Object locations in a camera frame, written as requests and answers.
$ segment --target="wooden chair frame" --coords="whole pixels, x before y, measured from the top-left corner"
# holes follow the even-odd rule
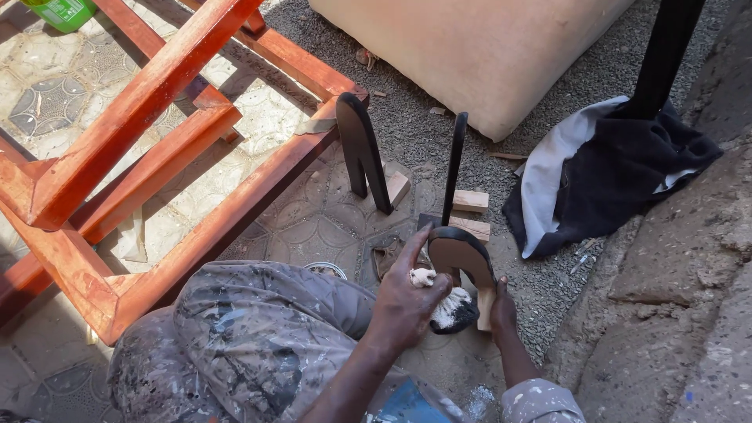
[[[367,104],[368,93],[363,88],[273,29],[267,28],[258,11],[260,2],[210,0],[206,6],[200,8],[201,4],[198,2],[184,1],[183,3],[193,8],[196,14],[165,45],[165,42],[122,0],[95,0],[95,3],[152,60],[71,146],[75,160],[82,151],[92,153],[91,157],[108,157],[108,166],[93,163],[97,160],[91,160],[91,157],[87,157],[88,161],[81,160],[81,164],[87,166],[86,169],[96,172],[89,173],[89,180],[85,180],[80,168],[66,169],[64,175],[59,175],[59,167],[66,164],[60,163],[62,160],[27,162],[20,153],[0,138],[0,150],[4,151],[4,154],[0,154],[0,174],[3,175],[4,192],[0,197],[0,211],[32,252],[3,275],[5,283],[0,284],[0,324],[7,322],[28,305],[54,279],[102,341],[107,345],[113,345],[126,327],[159,305],[161,299],[169,301],[174,298],[190,275],[204,263],[216,258],[338,138],[336,126],[322,133],[294,135],[241,182],[149,272],[114,275],[89,245],[101,241],[211,142],[228,131],[240,117],[238,111],[213,87],[200,87],[197,85],[198,81],[186,85],[198,74],[205,62],[227,42],[230,35],[234,35],[240,42],[322,99],[323,104],[311,119],[334,118],[337,96],[343,92],[351,92]],[[187,51],[192,51],[191,54],[194,55],[190,61],[193,65],[175,64],[176,59],[188,56]],[[171,66],[168,69],[174,70],[171,73],[165,72],[166,66]],[[149,83],[149,78],[154,78],[158,83]],[[78,210],[71,210],[71,204],[77,206],[83,201],[98,180],[105,176],[184,87],[186,93],[195,98],[194,104],[198,110],[86,205]],[[145,90],[149,94],[148,97],[143,95]],[[136,96],[136,93],[140,93],[141,98]],[[142,111],[148,109],[143,105],[146,103],[143,98],[154,99],[159,97],[159,94],[166,100],[155,99],[156,107],[152,107],[151,111]],[[133,140],[127,136],[127,131],[108,126],[105,119],[117,116],[110,109],[117,113],[128,111],[122,106],[125,103],[140,107],[138,111],[141,114],[138,116],[143,120],[143,123],[138,125],[138,136],[133,137]],[[103,134],[111,133],[118,136],[102,138]],[[85,144],[79,142],[82,138],[86,141]],[[67,162],[73,162],[68,159],[68,151],[64,158]],[[7,179],[6,175],[12,176],[13,179]],[[52,178],[52,175],[68,179],[58,180]],[[45,182],[52,181],[53,188],[45,188],[42,178],[46,178]],[[12,191],[16,187],[14,182],[19,183],[16,191]],[[37,190],[40,187],[45,188],[45,193],[39,194],[39,199],[47,200],[41,203],[44,207],[36,205],[37,197],[33,196],[35,187]],[[28,204],[29,193],[32,193],[34,200],[31,206]],[[69,194],[73,195],[74,199],[66,199],[65,196]],[[79,201],[75,200],[82,195],[83,198]],[[61,220],[59,215],[68,216]],[[56,226],[59,226],[59,229],[49,230]]]

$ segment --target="green plastic bottle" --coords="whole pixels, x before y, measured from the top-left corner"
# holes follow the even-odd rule
[[[21,0],[45,22],[65,34],[79,29],[96,12],[91,0]]]

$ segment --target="paint-splattered sleeve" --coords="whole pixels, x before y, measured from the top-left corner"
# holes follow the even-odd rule
[[[569,389],[545,379],[530,379],[502,395],[505,423],[585,423]]]

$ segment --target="black cloth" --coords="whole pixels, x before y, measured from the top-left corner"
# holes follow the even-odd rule
[[[564,162],[556,195],[556,232],[546,233],[532,257],[555,254],[564,244],[615,232],[633,215],[685,187],[723,154],[707,136],[681,122],[667,102],[653,120],[598,119],[593,137]],[[666,191],[667,175],[696,169]],[[521,179],[502,211],[520,251],[526,243]]]

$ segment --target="grey gravel ground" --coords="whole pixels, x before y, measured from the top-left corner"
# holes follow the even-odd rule
[[[487,151],[527,154],[553,125],[573,111],[613,96],[629,95],[659,3],[638,0],[559,79],[507,140],[495,145],[475,131],[469,133],[457,187],[479,188],[490,194],[489,211],[481,219],[492,224],[494,235],[508,235],[501,208],[514,186],[516,178],[512,172],[519,163],[488,157]],[[682,105],[723,24],[729,4],[730,0],[707,1],[674,84],[675,105]],[[441,104],[383,60],[370,72],[366,71],[355,60],[358,43],[313,12],[306,0],[267,0],[262,11],[272,28],[313,55],[369,91],[387,93],[386,98],[372,96],[368,110],[383,155],[407,167],[430,162],[437,166],[438,175],[446,174],[453,115],[429,114],[431,107]],[[419,181],[417,175],[413,186]],[[597,257],[601,247],[602,240],[587,253]],[[564,248],[556,257],[525,263],[524,271],[513,280],[511,292],[520,308],[520,330],[528,350],[538,361],[542,360],[595,263],[588,258],[570,275],[582,257],[575,254],[577,249],[575,245]]]

